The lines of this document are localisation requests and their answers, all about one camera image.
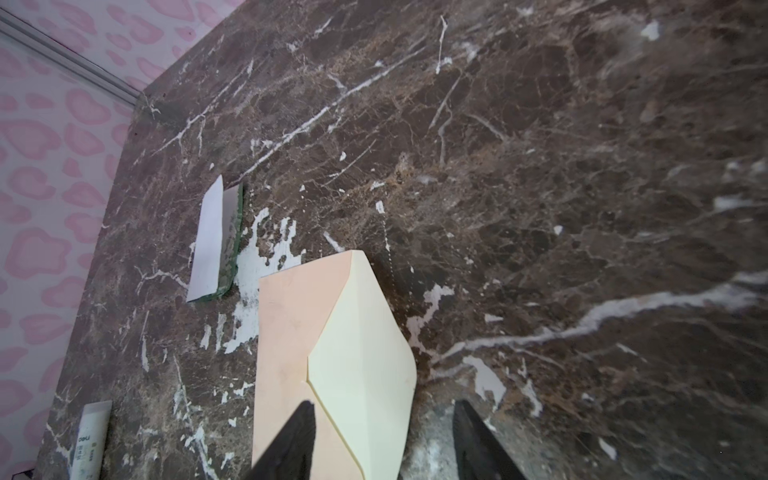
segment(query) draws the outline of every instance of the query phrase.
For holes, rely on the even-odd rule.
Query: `wall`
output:
[[[241,2],[0,5],[142,89]],[[130,120],[127,105],[0,38],[2,478],[35,464]]]
[[[139,90],[243,0],[0,0],[17,17]]]

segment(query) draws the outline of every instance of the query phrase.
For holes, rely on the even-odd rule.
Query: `metal strip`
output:
[[[0,33],[54,62],[75,77],[106,91],[119,100],[130,105],[136,105],[141,94],[139,90],[73,52],[4,8],[0,8]]]

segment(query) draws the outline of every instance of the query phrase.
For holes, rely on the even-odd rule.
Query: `white tube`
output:
[[[112,401],[89,403],[80,418],[70,480],[98,480]]]

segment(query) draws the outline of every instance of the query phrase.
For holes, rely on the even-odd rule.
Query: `dark object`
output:
[[[466,400],[453,411],[453,445],[458,480],[526,480]]]
[[[243,480],[309,480],[315,406],[304,400]]]

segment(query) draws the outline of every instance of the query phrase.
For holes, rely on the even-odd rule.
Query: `brown marble surface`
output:
[[[65,477],[102,399],[102,478],[239,478],[255,279],[334,243],[414,347],[403,479],[455,478],[457,398],[530,479],[763,477],[767,22],[747,0],[249,0],[134,114],[36,478]],[[245,184],[238,284],[186,304],[219,174]]]

